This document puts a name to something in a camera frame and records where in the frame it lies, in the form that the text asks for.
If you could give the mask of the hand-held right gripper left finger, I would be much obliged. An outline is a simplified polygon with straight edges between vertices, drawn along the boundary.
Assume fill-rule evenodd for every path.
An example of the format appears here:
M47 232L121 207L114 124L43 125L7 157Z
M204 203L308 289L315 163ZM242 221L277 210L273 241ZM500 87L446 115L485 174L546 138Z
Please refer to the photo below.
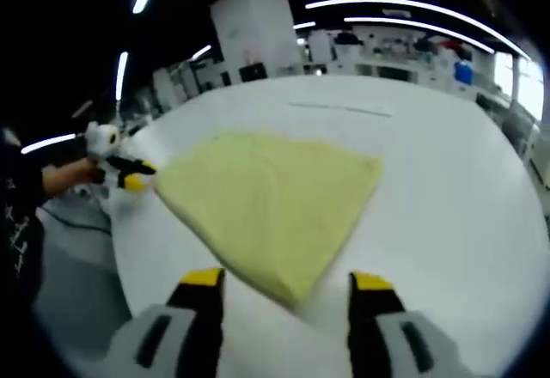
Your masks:
M164 304L127 321L111 339L106 377L215 377L223 344L225 270L188 272Z

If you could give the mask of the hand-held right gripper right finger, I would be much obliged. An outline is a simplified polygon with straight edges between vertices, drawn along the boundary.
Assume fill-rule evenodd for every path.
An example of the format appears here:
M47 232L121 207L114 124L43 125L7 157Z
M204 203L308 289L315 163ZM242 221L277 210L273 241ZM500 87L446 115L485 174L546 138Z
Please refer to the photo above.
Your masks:
M461 377L454 341L394 286L367 272L349 274L347 348L354 377Z

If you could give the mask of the person's left hand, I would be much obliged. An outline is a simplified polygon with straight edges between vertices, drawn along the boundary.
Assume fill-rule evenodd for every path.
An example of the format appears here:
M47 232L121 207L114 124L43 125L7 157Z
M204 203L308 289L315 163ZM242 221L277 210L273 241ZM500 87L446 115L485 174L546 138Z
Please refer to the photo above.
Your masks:
M70 164L70 176L74 185L102 184L106 172L98 166L94 159L83 158Z

